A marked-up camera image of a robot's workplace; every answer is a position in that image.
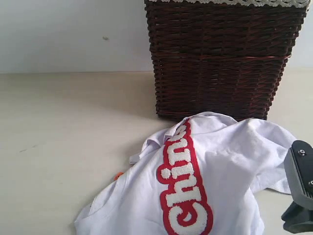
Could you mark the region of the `black grey right gripper body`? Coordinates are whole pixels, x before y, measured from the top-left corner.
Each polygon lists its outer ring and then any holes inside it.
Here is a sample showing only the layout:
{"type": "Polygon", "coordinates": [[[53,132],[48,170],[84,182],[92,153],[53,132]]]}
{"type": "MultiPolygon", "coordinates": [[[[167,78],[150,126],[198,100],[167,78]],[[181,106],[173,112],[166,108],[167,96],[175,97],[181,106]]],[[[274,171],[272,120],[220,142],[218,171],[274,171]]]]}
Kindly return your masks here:
{"type": "Polygon", "coordinates": [[[292,198],[296,203],[313,201],[313,148],[305,141],[292,143],[284,160],[292,198]]]}

